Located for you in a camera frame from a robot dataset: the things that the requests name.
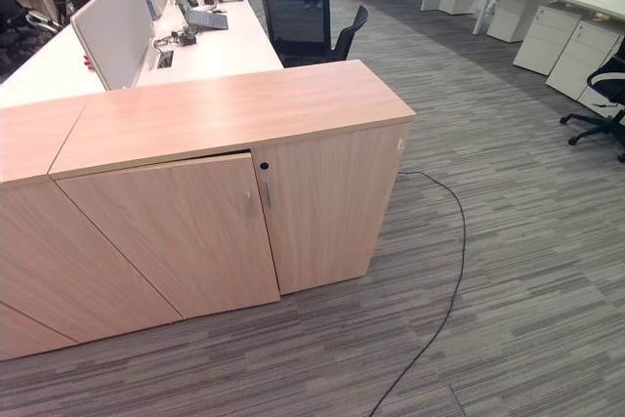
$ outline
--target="keyboard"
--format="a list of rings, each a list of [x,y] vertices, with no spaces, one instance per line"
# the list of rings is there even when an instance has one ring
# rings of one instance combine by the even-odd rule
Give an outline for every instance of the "keyboard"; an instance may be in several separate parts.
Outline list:
[[[228,17],[221,14],[211,14],[189,10],[185,15],[188,24],[208,29],[228,29]]]

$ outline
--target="cable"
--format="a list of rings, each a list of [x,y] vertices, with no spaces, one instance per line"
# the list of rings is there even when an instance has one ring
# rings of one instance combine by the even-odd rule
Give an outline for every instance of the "cable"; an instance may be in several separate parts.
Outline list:
[[[437,332],[434,333],[434,336],[432,336],[432,338],[430,339],[430,341],[428,341],[426,346],[423,349],[421,349],[421,351],[417,355],[415,355],[412,358],[412,360],[410,360],[410,363],[408,363],[408,365],[401,371],[401,373],[399,373],[399,376],[396,377],[393,383],[389,386],[386,392],[382,395],[382,397],[380,397],[378,402],[375,404],[375,406],[369,413],[369,417],[373,417],[373,415],[377,412],[378,408],[380,408],[380,406],[382,405],[382,402],[384,402],[384,399],[388,397],[388,395],[395,388],[395,386],[397,386],[397,383],[401,381],[401,378],[403,378],[403,376],[408,372],[408,370],[412,368],[412,366],[417,362],[419,357],[421,357],[421,355],[425,353],[425,351],[430,347],[432,342],[438,337],[438,334],[440,334],[440,331],[442,331],[442,329],[445,327],[447,320],[451,316],[453,305],[456,301],[456,296],[458,295],[458,289],[460,288],[460,283],[462,282],[462,276],[465,273],[465,254],[467,251],[467,218],[465,216],[465,209],[462,206],[462,202],[460,202],[460,198],[456,195],[456,193],[451,188],[444,185],[436,178],[433,178],[432,176],[427,175],[426,173],[422,171],[399,171],[399,173],[401,175],[406,175],[406,176],[410,176],[410,175],[424,176],[430,181],[432,181],[434,184],[440,186],[441,188],[446,189],[453,196],[453,198],[456,199],[456,203],[458,204],[458,207],[460,207],[460,215],[462,216],[462,257],[461,257],[461,262],[460,262],[460,273],[458,273],[458,280],[456,281],[456,286],[453,289],[453,294],[451,295],[451,300],[449,301],[449,308],[447,308],[447,313],[442,319],[442,323],[438,327]]]

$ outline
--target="power cord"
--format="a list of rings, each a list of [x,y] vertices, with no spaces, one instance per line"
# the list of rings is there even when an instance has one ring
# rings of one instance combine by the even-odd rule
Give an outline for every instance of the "power cord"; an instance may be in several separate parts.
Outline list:
[[[408,365],[401,371],[401,373],[399,373],[399,376],[396,377],[393,383],[389,386],[386,392],[382,395],[382,397],[380,397],[378,402],[375,404],[375,406],[373,407],[373,410],[371,410],[371,412],[369,413],[369,417],[373,417],[373,415],[377,412],[377,410],[382,405],[382,402],[384,402],[384,400],[388,397],[388,395],[395,388],[395,386],[397,386],[397,383],[401,381],[401,378],[403,378],[403,376],[408,372],[408,370],[412,368],[412,366],[417,362],[417,360],[421,357],[421,355],[425,353],[425,351],[430,347],[432,342],[438,337],[438,334],[440,334],[440,331],[442,331],[442,329],[445,327],[447,320],[451,316],[453,305],[456,301],[456,296],[458,295],[458,289],[460,288],[460,283],[462,282],[462,276],[464,275],[464,272],[465,272],[465,255],[467,251],[467,218],[465,216],[465,209],[462,206],[462,202],[460,202],[460,198],[456,195],[456,193],[451,188],[444,185],[436,178],[433,178],[432,176],[427,175],[423,171],[416,171],[416,170],[415,171],[399,171],[398,173],[401,175],[407,175],[407,176],[411,176],[411,175],[424,176],[425,178],[432,181],[434,184],[447,190],[453,196],[453,198],[456,199],[456,203],[458,204],[458,207],[460,207],[460,215],[462,216],[462,257],[461,257],[461,262],[460,262],[460,273],[458,273],[458,280],[456,281],[456,286],[453,289],[453,294],[451,295],[451,300],[449,301],[449,308],[447,308],[447,313],[442,319],[442,323],[438,327],[437,332],[435,332],[434,336],[432,336],[432,339],[428,341],[426,346],[423,349],[421,349],[421,351],[417,355],[415,355],[412,358],[412,360],[410,360],[410,363],[408,363]]]
[[[152,42],[152,46],[162,56],[163,51],[160,49],[161,46],[167,46],[168,44],[172,44],[172,43],[180,44],[181,46],[188,46],[189,44],[195,44],[196,35],[197,35],[196,27],[186,26],[184,29],[181,29],[179,31],[172,31],[169,36],[155,39]]]

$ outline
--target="cabinet door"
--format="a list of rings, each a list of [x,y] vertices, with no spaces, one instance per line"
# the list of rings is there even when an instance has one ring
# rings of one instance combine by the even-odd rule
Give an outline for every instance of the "cabinet door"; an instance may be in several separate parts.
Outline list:
[[[282,294],[367,272],[409,128],[252,150]]]
[[[59,183],[182,316],[278,300],[249,153]]]
[[[181,319],[51,180],[0,188],[0,302],[76,342]]]
[[[0,304],[0,360],[74,344],[58,332]]]

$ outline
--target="gray carpet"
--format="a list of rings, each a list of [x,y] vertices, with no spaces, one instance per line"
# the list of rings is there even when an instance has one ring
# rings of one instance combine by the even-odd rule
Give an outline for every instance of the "gray carpet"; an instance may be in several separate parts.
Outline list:
[[[259,0],[252,0],[261,12]],[[446,328],[376,415],[625,415],[625,166],[566,144],[583,108],[518,45],[411,0],[364,0],[362,59],[418,112],[402,167],[468,218]],[[332,0],[336,38],[358,2]],[[460,263],[453,199],[400,176],[370,273],[259,308],[0,364],[7,416],[365,416],[430,339]]]

